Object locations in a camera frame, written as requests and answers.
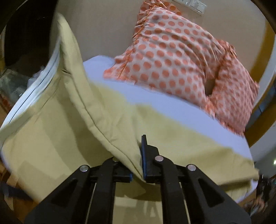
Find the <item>wooden framed glass door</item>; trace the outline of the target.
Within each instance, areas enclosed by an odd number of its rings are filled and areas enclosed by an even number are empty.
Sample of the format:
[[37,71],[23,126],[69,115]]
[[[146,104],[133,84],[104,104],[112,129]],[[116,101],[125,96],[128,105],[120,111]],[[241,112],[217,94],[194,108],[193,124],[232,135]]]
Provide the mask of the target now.
[[269,95],[275,82],[275,31],[269,22],[265,28],[261,49],[251,70],[260,89],[252,113],[259,117],[245,131],[249,146],[260,140],[275,122],[275,99]]

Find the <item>orange polka dot pillow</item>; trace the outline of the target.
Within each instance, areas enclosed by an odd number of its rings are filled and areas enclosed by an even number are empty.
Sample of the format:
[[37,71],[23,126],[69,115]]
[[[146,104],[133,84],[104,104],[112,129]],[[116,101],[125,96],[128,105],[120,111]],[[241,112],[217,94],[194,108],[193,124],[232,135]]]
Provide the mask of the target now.
[[104,71],[106,79],[129,81],[215,111],[205,84],[216,77],[225,48],[167,1],[144,1],[132,44]]
[[235,48],[219,40],[225,50],[206,112],[216,118],[222,126],[237,135],[244,131],[258,95],[259,84],[238,60]]

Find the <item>white wall switch plate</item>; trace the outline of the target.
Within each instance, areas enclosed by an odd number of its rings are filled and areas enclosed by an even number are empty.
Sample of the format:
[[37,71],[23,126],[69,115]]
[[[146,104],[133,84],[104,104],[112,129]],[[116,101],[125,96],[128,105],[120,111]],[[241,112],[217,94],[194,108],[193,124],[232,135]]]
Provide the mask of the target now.
[[187,8],[191,9],[193,12],[203,15],[207,5],[202,3],[199,0],[173,0],[179,4],[186,6]]

